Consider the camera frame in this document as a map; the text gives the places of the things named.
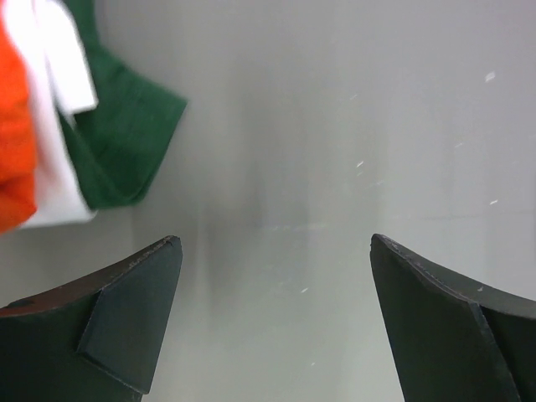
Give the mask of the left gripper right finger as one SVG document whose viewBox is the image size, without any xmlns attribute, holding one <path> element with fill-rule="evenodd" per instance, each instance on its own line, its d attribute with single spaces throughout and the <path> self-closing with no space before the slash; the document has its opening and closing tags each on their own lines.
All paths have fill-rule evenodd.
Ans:
<svg viewBox="0 0 536 402">
<path fill-rule="evenodd" d="M 535 303 L 374 234 L 370 262 L 406 401 L 533 401 Z"/>
</svg>

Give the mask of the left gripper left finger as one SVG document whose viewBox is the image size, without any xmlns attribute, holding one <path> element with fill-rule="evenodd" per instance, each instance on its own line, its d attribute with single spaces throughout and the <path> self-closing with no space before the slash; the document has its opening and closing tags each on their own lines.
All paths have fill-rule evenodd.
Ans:
<svg viewBox="0 0 536 402">
<path fill-rule="evenodd" d="M 139 401 L 149 393 L 178 285 L 167 236 L 1 310 L 3 401 Z"/>
</svg>

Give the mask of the orange t-shirt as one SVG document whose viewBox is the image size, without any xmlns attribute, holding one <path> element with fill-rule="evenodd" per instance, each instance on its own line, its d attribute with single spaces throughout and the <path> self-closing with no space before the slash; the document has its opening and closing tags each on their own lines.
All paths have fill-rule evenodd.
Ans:
<svg viewBox="0 0 536 402">
<path fill-rule="evenodd" d="M 1 28 L 1 231 L 17 228 L 35 212 L 37 163 L 26 70 Z"/>
</svg>

